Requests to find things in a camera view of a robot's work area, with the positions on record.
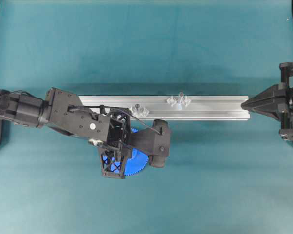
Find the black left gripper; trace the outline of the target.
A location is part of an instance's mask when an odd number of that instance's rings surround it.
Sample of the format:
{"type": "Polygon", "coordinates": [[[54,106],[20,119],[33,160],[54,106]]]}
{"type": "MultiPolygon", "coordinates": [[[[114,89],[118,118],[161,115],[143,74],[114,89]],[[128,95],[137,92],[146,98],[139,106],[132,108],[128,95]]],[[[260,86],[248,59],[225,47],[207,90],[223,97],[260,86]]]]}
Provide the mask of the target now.
{"type": "Polygon", "coordinates": [[[79,96],[64,90],[52,88],[46,95],[49,107],[46,125],[67,136],[99,141],[98,155],[101,174],[106,178],[125,179],[125,168],[130,158],[126,126],[107,115],[95,113],[84,107],[79,96]]]}

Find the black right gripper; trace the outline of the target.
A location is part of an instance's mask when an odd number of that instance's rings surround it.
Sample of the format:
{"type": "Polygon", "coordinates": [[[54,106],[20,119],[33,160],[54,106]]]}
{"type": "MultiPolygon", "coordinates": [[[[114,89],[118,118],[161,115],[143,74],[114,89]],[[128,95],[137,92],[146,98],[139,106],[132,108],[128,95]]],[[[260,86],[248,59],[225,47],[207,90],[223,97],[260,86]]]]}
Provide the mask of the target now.
{"type": "Polygon", "coordinates": [[[285,90],[285,109],[281,111],[281,119],[279,113],[272,109],[268,110],[261,107],[250,107],[248,105],[257,104],[277,97],[279,85],[275,84],[258,95],[249,98],[241,104],[242,109],[252,113],[261,114],[273,118],[281,122],[279,134],[283,140],[293,141],[293,62],[281,63],[279,66],[281,72],[280,87],[285,90]]]}

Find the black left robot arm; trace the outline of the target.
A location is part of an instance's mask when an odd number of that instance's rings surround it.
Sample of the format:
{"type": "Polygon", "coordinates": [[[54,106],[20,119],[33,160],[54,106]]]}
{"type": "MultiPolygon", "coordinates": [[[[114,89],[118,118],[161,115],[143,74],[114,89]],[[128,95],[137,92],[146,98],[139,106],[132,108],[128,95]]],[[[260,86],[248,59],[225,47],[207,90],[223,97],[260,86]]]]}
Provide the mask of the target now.
{"type": "Polygon", "coordinates": [[[0,89],[0,120],[25,127],[46,126],[63,135],[84,139],[98,149],[102,176],[125,178],[131,155],[125,144],[131,128],[124,108],[85,106],[77,94],[57,88],[51,88],[45,99],[26,91],[0,89]]]}

